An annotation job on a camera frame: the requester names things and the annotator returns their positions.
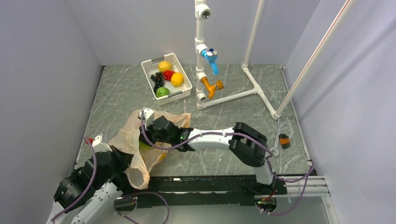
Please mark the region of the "green fake grape bunch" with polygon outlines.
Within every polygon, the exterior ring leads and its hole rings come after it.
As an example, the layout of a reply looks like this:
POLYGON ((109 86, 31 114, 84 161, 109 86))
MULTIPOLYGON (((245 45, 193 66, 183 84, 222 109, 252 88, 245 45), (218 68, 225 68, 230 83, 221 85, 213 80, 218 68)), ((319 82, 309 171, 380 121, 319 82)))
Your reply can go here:
POLYGON ((139 141, 139 149, 140 150, 150 150, 152 146, 147 145, 146 143, 139 141))

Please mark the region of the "orange translucent plastic bag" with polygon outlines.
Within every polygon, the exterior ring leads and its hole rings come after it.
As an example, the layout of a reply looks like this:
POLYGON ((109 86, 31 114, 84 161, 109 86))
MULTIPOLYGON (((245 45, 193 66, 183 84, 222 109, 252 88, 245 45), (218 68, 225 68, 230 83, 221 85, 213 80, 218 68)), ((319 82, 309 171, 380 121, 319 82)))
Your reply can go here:
POLYGON ((168 151, 145 145, 139 141, 141 121, 138 115, 139 110, 133 111, 124 127, 108 142, 108 145, 133 155, 125 174, 133 188, 146 189, 149 186, 150 171, 166 157, 168 151))

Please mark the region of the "green fake fruit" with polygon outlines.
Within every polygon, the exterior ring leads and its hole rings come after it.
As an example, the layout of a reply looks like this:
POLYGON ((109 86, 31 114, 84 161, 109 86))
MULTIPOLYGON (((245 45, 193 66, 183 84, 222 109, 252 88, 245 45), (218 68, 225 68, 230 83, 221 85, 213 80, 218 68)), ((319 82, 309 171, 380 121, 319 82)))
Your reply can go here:
POLYGON ((170 94, 170 90, 166 87, 159 87, 156 90, 156 97, 160 98, 160 97, 164 97, 170 94))

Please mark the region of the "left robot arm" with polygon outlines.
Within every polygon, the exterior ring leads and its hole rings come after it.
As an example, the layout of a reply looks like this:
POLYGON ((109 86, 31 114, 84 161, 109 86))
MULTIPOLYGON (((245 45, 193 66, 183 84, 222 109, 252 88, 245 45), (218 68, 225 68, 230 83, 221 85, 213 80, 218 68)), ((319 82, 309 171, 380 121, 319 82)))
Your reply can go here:
POLYGON ((118 197, 128 196, 134 182, 125 171, 134 155, 110 146, 64 178, 55 194, 49 224, 92 224, 118 197))

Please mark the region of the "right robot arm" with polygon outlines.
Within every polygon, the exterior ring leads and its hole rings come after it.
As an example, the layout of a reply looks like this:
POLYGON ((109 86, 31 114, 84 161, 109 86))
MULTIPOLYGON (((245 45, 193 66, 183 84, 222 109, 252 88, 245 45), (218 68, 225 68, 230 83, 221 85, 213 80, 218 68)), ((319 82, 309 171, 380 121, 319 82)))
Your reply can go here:
POLYGON ((253 168, 257 187, 264 194, 276 186, 267 157, 267 138, 243 122, 221 130, 200 130, 178 127, 164 116, 153 119, 140 113, 140 140, 147 145, 167 143, 170 150, 194 152, 203 149, 225 149, 231 151, 242 163, 253 168))

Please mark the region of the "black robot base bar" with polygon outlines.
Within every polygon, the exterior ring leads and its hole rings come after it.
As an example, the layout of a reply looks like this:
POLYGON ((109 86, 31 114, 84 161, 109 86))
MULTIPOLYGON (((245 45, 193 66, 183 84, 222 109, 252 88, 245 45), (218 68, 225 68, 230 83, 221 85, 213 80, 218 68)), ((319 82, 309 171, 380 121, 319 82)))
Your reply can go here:
POLYGON ((286 184, 274 180, 270 185, 260 184, 255 175, 205 175, 151 177, 147 189, 128 186, 123 195, 135 194, 134 205, 121 204, 122 211, 134 208, 170 206, 237 204, 253 206, 257 200, 286 195, 286 184))

